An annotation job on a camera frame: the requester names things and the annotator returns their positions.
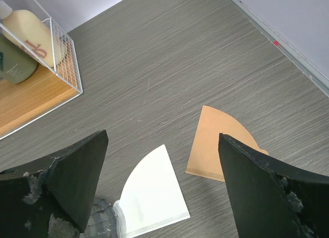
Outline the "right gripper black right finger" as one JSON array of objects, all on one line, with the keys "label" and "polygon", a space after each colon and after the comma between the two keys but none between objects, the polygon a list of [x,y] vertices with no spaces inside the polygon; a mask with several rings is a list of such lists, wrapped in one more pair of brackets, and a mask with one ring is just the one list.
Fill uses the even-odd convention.
[{"label": "right gripper black right finger", "polygon": [[239,237],[328,237],[328,177],[220,134],[218,153]]}]

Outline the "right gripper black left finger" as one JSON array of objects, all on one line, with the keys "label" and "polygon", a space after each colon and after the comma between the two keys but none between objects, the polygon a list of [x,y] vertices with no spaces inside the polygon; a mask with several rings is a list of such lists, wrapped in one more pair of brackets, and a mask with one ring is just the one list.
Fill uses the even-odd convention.
[{"label": "right gripper black left finger", "polygon": [[108,146],[105,130],[1,171],[1,237],[79,237]]}]

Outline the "white paper coffee filter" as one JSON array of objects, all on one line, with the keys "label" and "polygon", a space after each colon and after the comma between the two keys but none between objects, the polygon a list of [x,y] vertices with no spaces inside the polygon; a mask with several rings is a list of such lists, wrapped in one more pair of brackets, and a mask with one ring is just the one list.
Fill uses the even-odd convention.
[{"label": "white paper coffee filter", "polygon": [[190,218],[165,145],[135,166],[113,208],[119,237],[137,237]]}]

